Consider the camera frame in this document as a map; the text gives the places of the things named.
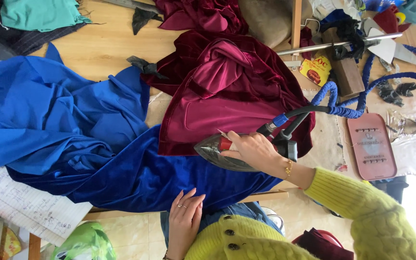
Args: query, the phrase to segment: wooden table top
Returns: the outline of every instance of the wooden table top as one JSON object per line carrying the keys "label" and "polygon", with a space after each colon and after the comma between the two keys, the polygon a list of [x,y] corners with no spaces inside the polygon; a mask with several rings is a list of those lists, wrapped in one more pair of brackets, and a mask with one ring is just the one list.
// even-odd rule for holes
{"label": "wooden table top", "polygon": [[[108,75],[115,75],[130,64],[126,61],[129,56],[138,56],[149,62],[157,62],[175,50],[173,41],[184,31],[167,31],[159,29],[159,21],[150,20],[137,35],[133,35],[131,27],[133,9],[102,2],[100,0],[84,0],[80,6],[82,14],[91,12],[90,19],[97,24],[87,25],[60,39],[53,41],[59,50],[64,64],[89,80],[107,80]],[[410,27],[397,42],[416,46],[416,25]],[[44,56],[47,45],[37,52],[36,56]],[[282,43],[274,50],[289,49],[288,43]],[[359,63],[360,69],[365,64],[367,54]],[[291,56],[282,56],[283,60],[291,60]],[[401,72],[416,72],[416,65],[396,60]],[[299,71],[293,72],[302,89],[316,89],[316,85],[303,77]],[[378,61],[374,62],[370,79],[375,80],[386,74],[386,70]],[[159,91],[151,89],[151,95]],[[386,120],[388,108],[402,112],[405,115],[416,116],[416,91],[414,97],[404,98],[405,105],[401,108],[385,103],[375,91],[367,97],[367,107]],[[341,131],[349,140],[344,118],[341,121]],[[355,160],[351,149],[346,145],[344,152],[349,158],[348,172],[345,175],[360,178],[354,170]]]}

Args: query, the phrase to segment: plastic bag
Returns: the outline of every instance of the plastic bag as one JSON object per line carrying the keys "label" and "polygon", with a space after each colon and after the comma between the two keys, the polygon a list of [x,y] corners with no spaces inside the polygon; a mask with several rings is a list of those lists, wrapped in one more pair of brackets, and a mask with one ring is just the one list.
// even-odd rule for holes
{"label": "plastic bag", "polygon": [[109,238],[96,222],[84,223],[60,246],[56,247],[51,260],[116,260]]}

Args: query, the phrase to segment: woman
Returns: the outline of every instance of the woman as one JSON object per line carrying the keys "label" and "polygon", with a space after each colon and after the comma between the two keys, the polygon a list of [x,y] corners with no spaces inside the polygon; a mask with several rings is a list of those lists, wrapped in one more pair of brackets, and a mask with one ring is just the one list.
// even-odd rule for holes
{"label": "woman", "polygon": [[[311,169],[281,157],[261,134],[228,133],[238,151],[221,155],[301,187],[325,207],[353,220],[351,235],[358,260],[416,260],[416,235],[405,211],[382,191],[325,169]],[[235,204],[202,219],[205,195],[181,193],[170,213],[161,214],[168,251],[163,259],[316,260],[285,241],[257,204]]]}

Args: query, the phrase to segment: tile floor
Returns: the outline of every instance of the tile floor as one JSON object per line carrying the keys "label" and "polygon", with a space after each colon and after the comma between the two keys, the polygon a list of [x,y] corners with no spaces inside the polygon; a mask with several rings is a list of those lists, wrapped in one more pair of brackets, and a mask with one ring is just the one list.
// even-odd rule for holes
{"label": "tile floor", "polygon": [[[403,206],[416,230],[416,175],[407,177],[410,187],[404,190]],[[283,217],[286,237],[290,241],[314,227],[333,233],[343,246],[352,250],[351,221],[332,216],[299,189],[291,189],[288,199],[263,201]],[[160,229],[159,213],[100,220],[118,260],[160,260],[166,247]]]}

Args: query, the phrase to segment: handwritten notes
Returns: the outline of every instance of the handwritten notes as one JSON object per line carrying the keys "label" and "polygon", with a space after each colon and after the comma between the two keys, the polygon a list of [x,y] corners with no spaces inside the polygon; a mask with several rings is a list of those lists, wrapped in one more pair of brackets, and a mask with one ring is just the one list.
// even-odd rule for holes
{"label": "handwritten notes", "polygon": [[60,246],[91,209],[62,196],[15,182],[0,168],[0,216],[38,237]]}

